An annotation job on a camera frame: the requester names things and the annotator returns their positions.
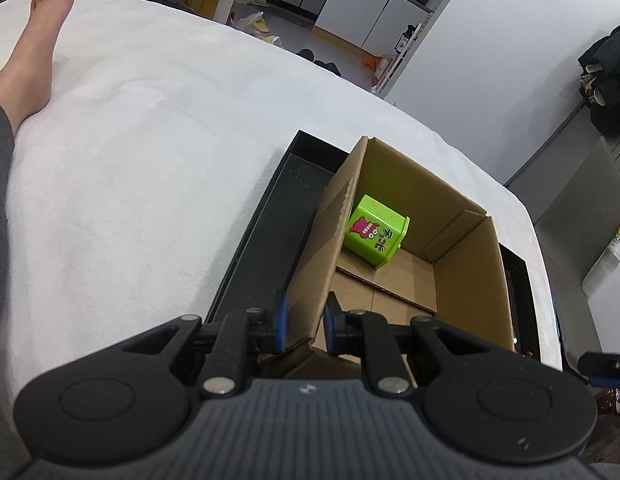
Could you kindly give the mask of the person's bare foot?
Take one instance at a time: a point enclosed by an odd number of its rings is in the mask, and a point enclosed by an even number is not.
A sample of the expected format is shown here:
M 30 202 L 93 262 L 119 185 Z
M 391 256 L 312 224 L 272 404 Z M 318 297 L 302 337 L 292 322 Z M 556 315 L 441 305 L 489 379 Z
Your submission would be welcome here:
M 28 22 L 0 70 L 0 107 L 13 131 L 51 99 L 53 54 L 74 0 L 31 0 Z

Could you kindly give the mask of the white cabinet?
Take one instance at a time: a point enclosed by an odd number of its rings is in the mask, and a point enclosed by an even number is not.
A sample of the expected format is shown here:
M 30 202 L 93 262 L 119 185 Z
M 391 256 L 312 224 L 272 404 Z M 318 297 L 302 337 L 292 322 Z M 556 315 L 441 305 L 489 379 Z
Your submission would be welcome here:
M 413 0 L 326 0 L 314 26 L 381 56 L 395 53 L 408 26 L 423 23 L 430 14 Z

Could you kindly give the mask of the brown cardboard box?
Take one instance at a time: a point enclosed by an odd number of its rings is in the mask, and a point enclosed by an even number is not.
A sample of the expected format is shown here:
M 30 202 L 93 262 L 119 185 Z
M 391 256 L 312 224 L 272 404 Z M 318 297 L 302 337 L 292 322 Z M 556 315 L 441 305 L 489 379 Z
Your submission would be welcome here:
M 410 220 L 398 252 L 379 269 L 342 246 L 362 196 Z M 431 314 L 506 350 L 514 348 L 508 285 L 496 227 L 469 198 L 380 139 L 361 138 L 324 191 L 290 282 L 286 350 L 260 363 L 267 378 L 354 377 L 318 330 L 328 295 L 342 310 L 409 324 Z

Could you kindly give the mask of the green cartoon tin box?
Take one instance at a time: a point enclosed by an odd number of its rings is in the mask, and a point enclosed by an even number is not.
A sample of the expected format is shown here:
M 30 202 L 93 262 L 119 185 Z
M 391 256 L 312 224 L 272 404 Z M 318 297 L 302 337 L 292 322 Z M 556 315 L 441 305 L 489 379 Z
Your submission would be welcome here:
M 364 194 L 346 223 L 344 246 L 375 269 L 401 248 L 410 218 Z

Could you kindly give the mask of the black shallow tray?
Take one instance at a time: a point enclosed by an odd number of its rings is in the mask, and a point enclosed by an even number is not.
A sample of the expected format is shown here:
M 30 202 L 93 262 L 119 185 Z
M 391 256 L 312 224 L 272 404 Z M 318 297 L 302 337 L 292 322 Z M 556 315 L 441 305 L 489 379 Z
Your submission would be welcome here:
M 324 191 L 351 151 L 344 152 L 305 132 L 296 134 L 214 298 L 212 320 L 221 321 L 240 308 L 267 309 L 279 290 L 288 293 Z M 526 264 L 514 252 L 499 246 L 513 321 L 512 350 L 538 358 L 537 317 Z

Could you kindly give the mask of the white fleece blanket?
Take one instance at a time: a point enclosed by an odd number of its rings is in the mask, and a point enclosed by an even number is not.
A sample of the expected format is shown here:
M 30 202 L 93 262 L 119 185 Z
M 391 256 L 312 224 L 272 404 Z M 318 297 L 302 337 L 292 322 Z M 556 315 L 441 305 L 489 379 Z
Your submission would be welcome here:
M 0 401 L 46 370 L 209 310 L 298 131 L 375 136 L 485 209 L 527 263 L 541 359 L 560 365 L 526 207 L 435 131 L 300 56 L 144 0 L 75 0 L 51 101 L 19 128 L 7 193 Z

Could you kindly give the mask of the dark clothes pile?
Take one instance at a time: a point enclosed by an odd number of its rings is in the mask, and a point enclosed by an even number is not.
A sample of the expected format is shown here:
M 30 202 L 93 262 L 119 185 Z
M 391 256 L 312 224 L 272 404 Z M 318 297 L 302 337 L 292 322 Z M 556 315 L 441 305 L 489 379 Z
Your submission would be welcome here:
M 595 41 L 578 63 L 580 94 L 592 124 L 603 136 L 620 136 L 620 25 Z

